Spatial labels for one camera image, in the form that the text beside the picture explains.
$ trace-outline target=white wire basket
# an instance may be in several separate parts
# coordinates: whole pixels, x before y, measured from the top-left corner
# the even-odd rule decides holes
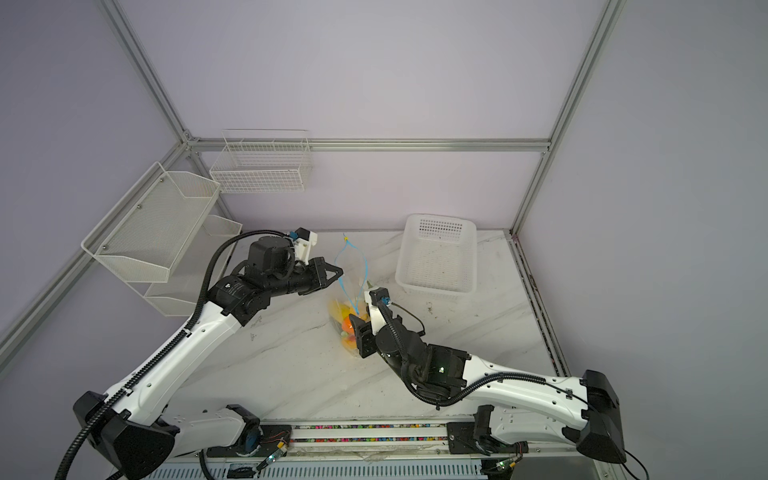
[[[210,258],[225,240],[242,229],[241,223],[208,215],[170,279],[166,283],[152,283],[142,295],[144,299],[165,316],[192,315]],[[221,278],[234,247],[233,243],[219,256],[210,278],[211,285]]]
[[[81,246],[125,283],[167,282],[219,197],[219,184],[155,164],[145,174],[160,173],[112,232],[97,244],[92,238],[107,215]]]
[[[438,215],[411,215],[402,235],[395,281],[406,293],[466,300],[477,290],[477,228]]]
[[[304,130],[222,130],[210,176],[228,194],[304,191],[312,152]]]

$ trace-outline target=black cable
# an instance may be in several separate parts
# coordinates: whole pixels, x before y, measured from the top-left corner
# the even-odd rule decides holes
[[[417,319],[419,321],[419,323],[422,324],[422,331],[419,332],[419,336],[424,336],[427,333],[427,329],[424,327],[424,322],[420,318],[418,318],[413,313],[410,313],[404,306],[400,306],[400,305],[398,305],[395,302],[389,302],[389,304],[392,305],[392,306],[396,306],[397,308],[401,309],[405,313],[408,313],[410,316],[412,316],[413,318]]]
[[[532,375],[530,373],[516,373],[516,372],[498,372],[498,373],[493,373],[491,375],[485,376],[480,380],[476,380],[471,385],[468,385],[466,388],[464,388],[461,392],[457,393],[453,397],[448,397],[445,400],[434,400],[434,399],[429,399],[425,396],[422,396],[421,394],[416,392],[416,389],[413,388],[413,384],[409,379],[410,375],[408,374],[408,363],[409,363],[408,353],[406,352],[406,349],[402,343],[402,339],[400,339],[400,335],[398,334],[397,329],[394,325],[394,321],[392,320],[392,314],[389,312],[389,309],[386,308],[386,306],[384,305],[384,302],[382,302],[381,300],[377,302],[376,306],[379,308],[379,311],[382,313],[382,316],[384,317],[384,321],[389,327],[390,332],[392,332],[392,338],[395,340],[395,345],[397,346],[397,350],[400,354],[400,358],[402,362],[400,378],[402,379],[403,383],[405,383],[408,391],[411,392],[411,395],[415,396],[417,399],[421,400],[424,403],[428,403],[429,405],[434,405],[439,409],[440,407],[451,406],[457,402],[462,401],[467,395],[469,395],[470,393],[474,392],[475,390],[479,389],[480,387],[488,383],[496,382],[497,380],[520,380],[523,382],[532,382],[532,383],[537,383],[539,385],[549,386],[555,390],[558,390],[559,392],[563,392],[568,395],[571,395],[574,398],[584,402],[584,404],[587,407],[591,407],[589,402],[587,402],[586,400],[582,399],[579,396],[573,395],[572,393],[566,392],[565,390],[561,389],[558,386],[554,386],[551,383],[547,383],[547,381],[543,377]]]
[[[293,248],[288,249],[288,270],[286,271],[285,275],[278,276],[276,273],[273,275],[278,280],[285,280],[290,276],[291,273],[293,273],[293,267],[296,265],[296,253],[293,251]]]
[[[214,476],[210,474],[208,465],[205,465],[205,449],[200,450],[200,453],[197,454],[197,459],[200,460],[200,470],[203,471],[203,477],[205,477],[206,480],[216,480]]]
[[[240,273],[240,271],[243,269],[244,266],[248,264],[248,259],[243,260],[242,262],[238,263],[230,272],[230,275],[237,275]]]
[[[641,462],[640,459],[638,459],[636,456],[634,456],[631,453],[629,453],[628,450],[624,450],[624,453],[626,453],[630,457],[634,458],[634,461],[636,461],[638,464],[640,464],[640,467],[643,468],[643,472],[645,472],[645,480],[650,480],[650,474],[648,473],[648,469],[645,468],[645,465],[643,465],[643,462]],[[634,476],[634,473],[629,471],[629,468],[627,468],[627,464],[626,463],[622,463],[621,466],[624,467],[624,470],[627,471],[627,473],[630,475],[630,477],[634,478],[635,480],[640,480],[638,477]]]
[[[197,304],[195,304],[192,316],[184,325],[184,329],[192,329],[195,323],[197,323],[199,320],[201,313],[203,312],[203,306],[207,301],[210,278],[214,274],[214,267],[216,266],[216,262],[219,260],[221,254],[232,243],[242,240],[243,238],[251,237],[253,235],[276,235],[278,237],[288,237],[287,234],[278,232],[276,230],[253,230],[250,232],[241,233],[240,235],[224,241],[224,243],[222,243],[221,246],[216,249],[216,252],[214,252],[214,255],[211,257],[210,262],[208,263],[208,268],[206,268],[205,275],[203,276],[203,284],[200,286],[200,295],[197,297]],[[172,349],[174,349],[176,345],[179,344],[181,340],[185,338],[187,338],[186,332],[184,332],[183,329],[179,330],[176,335],[171,338],[168,343],[166,343],[160,352],[157,353],[157,355],[149,359],[144,364],[144,366],[142,366],[139,371],[136,372],[136,375],[132,376],[130,380],[128,380],[117,392],[112,394],[112,396],[106,402],[104,402],[104,405],[102,405],[101,408],[96,411],[96,413],[88,420],[88,422],[86,422],[85,426],[80,430],[80,432],[74,437],[74,440],[72,440],[69,448],[64,453],[64,457],[61,459],[61,463],[58,465],[58,470],[56,471],[56,476],[54,477],[55,480],[65,480],[67,478],[67,474],[69,473],[69,468],[72,467],[74,457],[78,454],[78,451],[80,450],[80,447],[83,446],[83,443],[85,443],[85,439],[87,439],[91,432],[93,432],[96,424],[104,418],[106,412],[111,409],[119,399],[123,398],[127,394],[128,389],[133,389],[139,383],[139,381],[141,381],[141,379],[147,375],[147,373],[149,373],[150,370],[152,370]]]

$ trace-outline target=metal rail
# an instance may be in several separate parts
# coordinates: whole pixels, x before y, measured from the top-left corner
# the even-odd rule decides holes
[[[179,157],[187,153],[186,149],[184,144],[177,144],[171,148],[160,162],[163,168],[170,168]],[[154,180],[154,177],[146,177],[143,182],[137,182],[120,199],[118,204],[110,210],[110,215],[115,221],[118,221],[125,215],[126,211],[134,205],[136,199],[144,194]],[[94,237],[109,234],[112,227],[114,227],[114,223],[105,224],[102,229],[103,231],[95,233]],[[18,354],[24,348],[24,345],[38,331],[40,325],[48,318],[58,303],[61,302],[64,295],[83,276],[83,273],[85,273],[92,261],[93,258],[90,255],[78,248],[78,252],[56,274],[45,289],[35,298],[29,308],[5,332],[5,335],[0,339],[0,379],[8,373],[14,359],[18,358]]]
[[[118,38],[118,43],[125,50],[128,60],[136,68],[136,72],[141,78],[141,83],[147,88],[149,95],[160,109],[170,129],[174,132],[180,143],[185,143],[190,139],[190,133],[184,128],[179,114],[171,103],[168,93],[160,83],[160,78],[152,67],[149,57],[144,48],[142,48],[138,36],[131,27],[131,23],[128,21],[120,3],[117,0],[101,0],[97,4],[104,13],[114,35]]]
[[[528,185],[528,190],[525,192],[523,202],[520,204],[517,215],[515,215],[515,222],[511,228],[511,232],[514,235],[520,233],[525,218],[531,210],[531,205],[533,205],[533,200],[536,198],[541,185],[544,184],[544,178],[549,171],[549,167],[552,165],[554,156],[558,152],[563,135],[571,123],[576,107],[578,107],[578,103],[584,94],[595,65],[600,58],[600,53],[605,49],[605,43],[608,37],[611,36],[611,32],[618,21],[625,2],[626,0],[607,0],[605,2],[598,25],[594,29],[589,46],[587,46],[587,51],[581,60],[581,65],[576,73],[573,84],[571,84],[571,89],[568,91],[568,96],[565,98],[565,103],[563,103],[563,108],[560,110],[558,119],[554,123],[549,150],[541,155],[531,183]]]
[[[281,142],[300,142],[280,139]],[[549,150],[546,138],[310,138],[312,151],[534,151]],[[220,151],[223,138],[201,138],[189,143],[196,152]]]

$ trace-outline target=table surface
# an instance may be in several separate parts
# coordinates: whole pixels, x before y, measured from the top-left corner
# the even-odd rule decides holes
[[[466,350],[503,366],[554,369],[501,230],[478,232],[478,288],[466,305],[409,295],[395,282],[402,232],[346,232],[368,259],[369,279],[425,324],[427,343]],[[247,257],[240,242],[231,266]],[[332,261],[342,233],[319,233],[312,256]],[[166,415],[240,403],[262,420],[420,419],[467,416],[472,396],[441,409],[411,396],[378,356],[346,351],[330,324],[327,296],[281,296],[227,339],[171,399]],[[403,314],[408,325],[407,315]]]

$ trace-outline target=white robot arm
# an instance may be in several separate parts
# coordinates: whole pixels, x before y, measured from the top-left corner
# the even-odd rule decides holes
[[[268,233],[250,246],[248,259],[208,289],[210,272],[219,255],[234,241]],[[87,439],[129,480],[152,473],[166,458],[196,450],[239,445],[245,450],[260,420],[239,405],[217,412],[166,419],[162,413],[171,396],[203,360],[253,316],[270,305],[273,296],[306,295],[324,289],[343,272],[310,259],[317,235],[298,229],[290,235],[260,230],[225,242],[214,254],[195,313],[144,363],[110,387],[105,394],[86,392],[74,404],[83,429],[59,466],[56,479],[66,478],[71,461]]]
[[[210,265],[226,246],[256,233],[265,232],[228,240]],[[210,289],[209,266],[195,313],[149,359],[105,394],[86,392],[74,404],[83,429],[65,454],[57,480],[66,479],[85,439],[128,480],[143,478],[166,458],[188,452],[231,445],[242,452],[250,450],[260,420],[240,405],[174,418],[164,418],[163,411],[203,360],[267,308],[271,297],[306,295],[342,276],[339,267],[322,257],[309,259],[314,233],[298,229],[291,238],[270,233],[280,237],[253,242],[248,260]],[[386,289],[366,292],[366,302],[370,323],[350,317],[363,358],[378,353],[416,398],[437,408],[470,395],[488,401],[475,414],[468,438],[476,452],[514,452],[520,442],[538,440],[570,443],[605,462],[626,462],[618,399],[601,373],[587,371],[581,378],[540,376],[461,350],[427,345],[403,326],[400,317],[392,317]]]
[[[365,295],[370,323],[350,317],[363,358],[378,353],[416,398],[438,409],[467,396],[488,401],[475,414],[470,438],[475,451],[513,452],[515,444],[534,440],[575,445],[602,462],[627,461],[618,397],[602,373],[541,376],[428,345],[402,318],[393,318],[387,289]]]

